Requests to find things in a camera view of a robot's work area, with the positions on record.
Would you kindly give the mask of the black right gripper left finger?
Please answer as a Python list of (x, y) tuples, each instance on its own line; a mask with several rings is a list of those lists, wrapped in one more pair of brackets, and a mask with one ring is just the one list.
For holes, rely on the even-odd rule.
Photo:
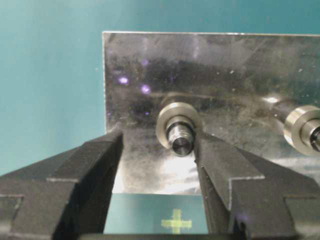
[(78, 240), (104, 232), (123, 152), (115, 129), (0, 177), (3, 240)]

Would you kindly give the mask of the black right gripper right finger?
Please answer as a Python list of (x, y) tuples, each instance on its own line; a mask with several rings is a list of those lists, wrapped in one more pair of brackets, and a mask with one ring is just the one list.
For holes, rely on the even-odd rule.
[(195, 163), (208, 232), (243, 240), (317, 240), (316, 181), (204, 132)]

